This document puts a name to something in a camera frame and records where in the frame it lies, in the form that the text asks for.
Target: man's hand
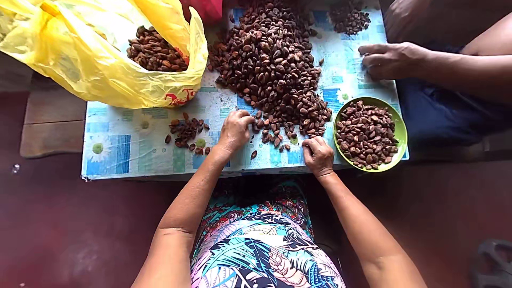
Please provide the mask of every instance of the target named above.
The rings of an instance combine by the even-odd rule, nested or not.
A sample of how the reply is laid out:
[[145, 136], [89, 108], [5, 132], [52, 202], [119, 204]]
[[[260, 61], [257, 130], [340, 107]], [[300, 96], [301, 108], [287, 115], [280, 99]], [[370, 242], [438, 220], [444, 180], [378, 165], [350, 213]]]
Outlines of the man's hand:
[[255, 118], [245, 110], [232, 111], [224, 120], [217, 145], [232, 155], [249, 141], [249, 124], [254, 121]]
[[430, 50], [412, 43], [371, 44], [359, 47], [362, 64], [374, 80], [417, 77]]
[[408, 33], [425, 15], [431, 0], [395, 0], [384, 16], [386, 36], [391, 43], [405, 41]]
[[302, 146], [304, 146], [306, 166], [317, 178], [334, 173], [332, 171], [334, 151], [322, 137], [306, 139], [302, 142]]

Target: table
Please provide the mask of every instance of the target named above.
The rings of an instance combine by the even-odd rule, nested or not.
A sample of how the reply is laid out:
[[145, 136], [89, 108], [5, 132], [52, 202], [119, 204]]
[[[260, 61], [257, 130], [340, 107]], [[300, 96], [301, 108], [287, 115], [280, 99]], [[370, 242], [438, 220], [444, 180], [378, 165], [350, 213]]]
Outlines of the table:
[[[357, 35], [347, 36], [333, 31], [326, 10], [313, 10], [315, 18], [313, 29], [317, 37], [310, 38], [313, 43], [312, 54], [315, 64], [322, 58], [322, 75], [317, 93], [328, 107], [337, 112], [344, 102], [359, 96], [373, 96], [390, 103], [400, 111], [394, 81], [372, 82], [361, 65], [362, 57], [357, 48], [364, 44], [386, 43], [382, 13], [378, 4], [364, 9], [369, 12], [372, 22], [367, 30]], [[234, 9], [234, 18], [242, 15], [242, 9]], [[86, 180], [147, 177], [170, 180], [187, 180], [201, 165], [206, 155], [196, 155], [188, 149], [177, 148], [174, 141], [164, 143], [169, 133], [171, 119], [183, 119], [182, 112], [190, 118], [204, 119], [210, 130], [196, 136], [203, 139], [206, 146], [212, 147], [219, 140], [224, 118], [236, 108], [256, 113], [241, 98], [228, 89], [215, 85], [217, 72], [205, 71], [201, 89], [185, 106], [177, 109], [148, 108], [131, 110], [111, 107], [100, 102], [87, 105], [86, 128], [84, 133], [82, 178]], [[324, 135], [333, 148], [333, 122], [326, 124]], [[284, 143], [291, 145], [290, 151], [280, 153], [270, 143], [261, 143], [261, 133], [253, 134], [251, 140], [241, 149], [223, 169], [222, 177], [245, 174], [289, 174], [307, 173], [304, 165], [302, 135], [298, 143], [290, 143], [285, 137]], [[255, 159], [250, 154], [258, 151]], [[409, 158], [406, 152], [404, 159]], [[347, 168], [349, 165], [336, 152], [334, 168]]]

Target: green bowl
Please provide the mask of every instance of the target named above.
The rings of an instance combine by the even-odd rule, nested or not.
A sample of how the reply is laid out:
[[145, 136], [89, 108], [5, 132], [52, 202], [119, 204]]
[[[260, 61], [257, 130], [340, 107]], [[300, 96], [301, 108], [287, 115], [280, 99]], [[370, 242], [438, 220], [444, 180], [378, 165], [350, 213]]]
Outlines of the green bowl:
[[[388, 107], [388, 112], [391, 114], [392, 120], [395, 122], [395, 139], [398, 140], [398, 144], [397, 144], [398, 152], [395, 155], [393, 155], [393, 160], [391, 160], [390, 163], [388, 163], [388, 164], [384, 164], [383, 163], [383, 164], [379, 165], [379, 169], [378, 170], [373, 170], [373, 169], [372, 170], [366, 170], [364, 168], [359, 168], [358, 166], [356, 166], [352, 161], [350, 161], [347, 157], [345, 157], [345, 155], [343, 154], [342, 149], [338, 145], [338, 142], [337, 142], [337, 139], [336, 139], [336, 136], [335, 136], [336, 135], [336, 122], [339, 121], [339, 119], [338, 119], [339, 113], [341, 111], [343, 111], [345, 108], [347, 108], [348, 105], [351, 102], [356, 103], [359, 100], [362, 100], [364, 105], [375, 105], [375, 106], [377, 106], [379, 108]], [[398, 111], [396, 111], [395, 108], [393, 108], [387, 102], [382, 101], [382, 100], [380, 100], [378, 98], [374, 98], [374, 97], [359, 97], [359, 98], [351, 99], [350, 101], [347, 101], [343, 105], [343, 107], [341, 107], [341, 109], [338, 111], [338, 113], [336, 114], [336, 117], [334, 119], [335, 120], [334, 120], [334, 125], [332, 127], [332, 137], [334, 139], [334, 144], [336, 145], [338, 153], [341, 154], [341, 156], [348, 163], [350, 163], [350, 165], [356, 167], [359, 170], [363, 170], [365, 172], [383, 172], [383, 171], [389, 170], [393, 166], [397, 165], [398, 162], [400, 162], [400, 160], [402, 159], [404, 153], [407, 150], [407, 129], [406, 129], [405, 123], [403, 122], [402, 116], [400, 116], [400, 113], [398, 113]]]

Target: wrist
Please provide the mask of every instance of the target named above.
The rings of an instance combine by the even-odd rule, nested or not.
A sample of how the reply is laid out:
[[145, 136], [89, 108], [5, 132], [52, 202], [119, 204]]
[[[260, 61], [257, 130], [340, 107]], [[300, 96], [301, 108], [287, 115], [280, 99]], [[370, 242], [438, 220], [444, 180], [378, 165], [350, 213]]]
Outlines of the wrist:
[[332, 183], [336, 180], [339, 180], [339, 177], [336, 173], [334, 173], [334, 171], [332, 171], [331, 173], [327, 173], [327, 174], [324, 174], [324, 175], [318, 175], [316, 176], [316, 179], [320, 182], [320, 184], [322, 186], [326, 186], [328, 183]]
[[435, 71], [435, 64], [439, 61], [439, 55], [437, 55], [436, 51], [422, 48], [422, 51], [416, 61], [417, 68], [415, 69], [415, 73], [413, 73], [412, 77], [425, 79], [432, 74], [432, 71]]
[[215, 145], [210, 152], [214, 156], [215, 161], [225, 166], [231, 158], [231, 151], [222, 145]]
[[337, 176], [336, 173], [334, 173], [334, 171], [332, 170], [332, 168], [325, 168], [313, 174], [318, 180], [324, 177], [330, 177], [332, 175]]

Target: red print on bag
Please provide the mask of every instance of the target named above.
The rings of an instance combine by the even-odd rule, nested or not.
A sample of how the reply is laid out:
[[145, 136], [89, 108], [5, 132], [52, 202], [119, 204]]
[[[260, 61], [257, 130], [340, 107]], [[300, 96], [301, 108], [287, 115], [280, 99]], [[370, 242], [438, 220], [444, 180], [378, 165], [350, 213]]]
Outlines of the red print on bag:
[[181, 106], [181, 105], [187, 103], [190, 99], [194, 98], [194, 96], [196, 95], [196, 92], [193, 89], [185, 88], [182, 90], [182, 92], [187, 92], [186, 99], [181, 99], [181, 98], [178, 98], [175, 94], [167, 93], [164, 97], [164, 100], [167, 100], [167, 98], [170, 98], [169, 105], [177, 107], [177, 106]]

